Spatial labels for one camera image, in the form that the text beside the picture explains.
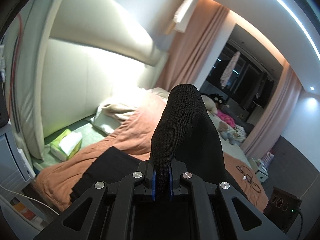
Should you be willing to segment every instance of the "headboard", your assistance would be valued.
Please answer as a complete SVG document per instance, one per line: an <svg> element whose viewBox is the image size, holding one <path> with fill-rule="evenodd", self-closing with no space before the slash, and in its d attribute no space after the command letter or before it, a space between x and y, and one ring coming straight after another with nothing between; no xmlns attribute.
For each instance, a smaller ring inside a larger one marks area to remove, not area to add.
<svg viewBox="0 0 320 240"><path fill-rule="evenodd" d="M52 0L31 55L33 92L19 110L26 113L22 132L36 158L42 158L45 137L94 114L107 97L132 86L153 88L167 61L167 53L113 0ZM22 80L18 72L16 80Z"/></svg>

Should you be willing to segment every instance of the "green bed sheet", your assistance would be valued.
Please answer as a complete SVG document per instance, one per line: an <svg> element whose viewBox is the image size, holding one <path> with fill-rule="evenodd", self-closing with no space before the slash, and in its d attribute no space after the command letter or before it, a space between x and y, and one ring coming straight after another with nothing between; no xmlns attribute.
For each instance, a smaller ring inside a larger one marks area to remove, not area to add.
<svg viewBox="0 0 320 240"><path fill-rule="evenodd" d="M92 143L101 141L103 138L106 137L106 134L102 131L96 129L90 123L90 119L93 116L86 117L85 119L79 120L67 127L64 127L55 133L49 135L44 139L44 152L43 152L43 160L39 160L36 158L32 158L32 164L35 169L35 172L38 173L42 171L44 168L49 166L55 165L57 163L61 163L62 161L59 160L57 157L51 154L49 143L52 142L55 138L57 138L64 130L70 129L74 132L80 132L82 134L82 143L81 148L84 148Z"/></svg>

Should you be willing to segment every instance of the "black cloth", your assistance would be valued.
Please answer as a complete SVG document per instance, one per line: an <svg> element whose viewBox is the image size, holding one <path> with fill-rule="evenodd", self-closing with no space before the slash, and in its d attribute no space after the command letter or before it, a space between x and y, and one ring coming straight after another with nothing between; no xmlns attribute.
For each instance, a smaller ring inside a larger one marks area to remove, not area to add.
<svg viewBox="0 0 320 240"><path fill-rule="evenodd" d="M268 80L268 75L267 75L267 73L265 73L263 75L263 78L262 78L261 83L260 83L260 87L259 87L259 89L258 89L258 91L256 93L256 97L255 98L259 98L261 96L262 91L264 89L264 85L266 84L267 80Z"/></svg>
<svg viewBox="0 0 320 240"><path fill-rule="evenodd" d="M151 139L151 155L156 169L156 198L166 192L173 155L204 181L213 184L226 181L246 197L225 169L218 132L193 85L182 84L171 90Z"/></svg>
<svg viewBox="0 0 320 240"><path fill-rule="evenodd" d="M248 109L250 107L250 105L252 104L252 101L254 98L256 98L256 93L258 92L262 80L264 80L267 77L267 73L261 73L260 76L258 77L258 79L256 81L253 81L253 85L250 89L250 91L246 94L246 96L244 97L244 99L242 100L242 102L240 103L240 106L243 109Z"/></svg>
<svg viewBox="0 0 320 240"><path fill-rule="evenodd" d="M260 97L257 99L257 98L254 98L253 101L258 105L258 106L261 106L262 108L265 108L268 101L269 101L269 98L270 98L270 95L271 95L271 92L272 92L272 89L273 89L273 85L275 84L275 82L273 80L266 80L266 83L263 87L263 90L261 92L261 95Z"/></svg>
<svg viewBox="0 0 320 240"><path fill-rule="evenodd" d="M120 181L126 175L137 171L140 162L141 160L115 147L110 147L90 165L72 188L71 202L74 202L97 181L104 181L107 184Z"/></svg>

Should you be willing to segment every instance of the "ceiling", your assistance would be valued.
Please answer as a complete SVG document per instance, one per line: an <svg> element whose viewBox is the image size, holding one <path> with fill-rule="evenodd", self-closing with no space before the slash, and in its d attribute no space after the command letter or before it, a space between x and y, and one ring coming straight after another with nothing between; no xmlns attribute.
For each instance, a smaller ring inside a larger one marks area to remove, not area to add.
<svg viewBox="0 0 320 240"><path fill-rule="evenodd" d="M244 28L236 25L229 39L239 45L242 49L244 49L244 51L248 52L255 59L257 59L276 80L280 79L283 69L282 65L270 53L270 51L266 49L266 47L264 47Z"/></svg>
<svg viewBox="0 0 320 240"><path fill-rule="evenodd" d="M215 0L239 14L263 33L282 53L303 88L320 95L320 59L294 18L277 0ZM315 46L320 35L294 0L281 0L300 20Z"/></svg>

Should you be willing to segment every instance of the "led light strip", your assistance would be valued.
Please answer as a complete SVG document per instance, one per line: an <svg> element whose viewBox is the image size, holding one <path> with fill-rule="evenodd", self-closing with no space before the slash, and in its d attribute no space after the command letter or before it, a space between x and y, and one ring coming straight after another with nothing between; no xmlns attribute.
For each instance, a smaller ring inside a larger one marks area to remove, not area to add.
<svg viewBox="0 0 320 240"><path fill-rule="evenodd" d="M290 10L290 8L282 1L282 0L276 0L278 3L280 3L282 5L282 7L284 9L287 10L288 13L290 13L290 15L292 16L292 18L297 22L297 24L300 26L300 28L302 29L302 31L304 32L304 34L306 35L306 37L308 38L308 40L310 41L313 49L315 50L318 59L320 61L320 53L315 45L315 43L313 42L313 40L311 39L309 33L307 32L306 28L302 25L302 23L300 22L300 20L297 18L297 16L292 12L292 10Z"/></svg>

